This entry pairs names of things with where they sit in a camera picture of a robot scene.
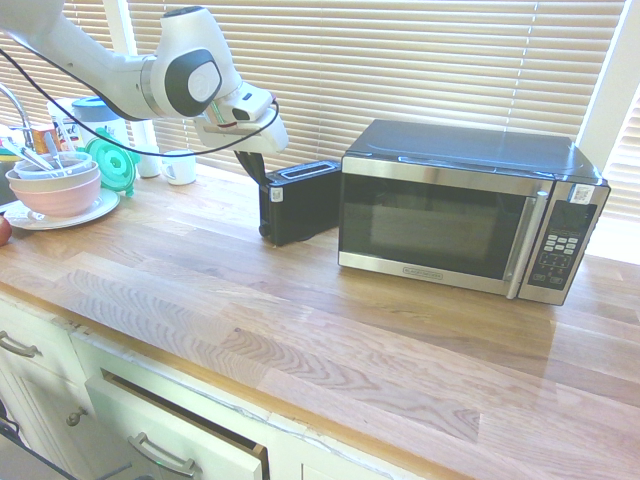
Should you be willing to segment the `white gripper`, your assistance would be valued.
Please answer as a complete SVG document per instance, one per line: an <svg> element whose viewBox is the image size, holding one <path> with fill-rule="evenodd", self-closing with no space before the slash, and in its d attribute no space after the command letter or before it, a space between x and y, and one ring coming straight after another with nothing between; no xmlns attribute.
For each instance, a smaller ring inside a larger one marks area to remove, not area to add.
<svg viewBox="0 0 640 480"><path fill-rule="evenodd" d="M260 153L280 153L289 143L278 106L269 106L256 121L236 121L227 126L212 123L206 114L194 119L201 143L218 150L234 150L246 173L259 185L267 183L264 158Z"/></svg>

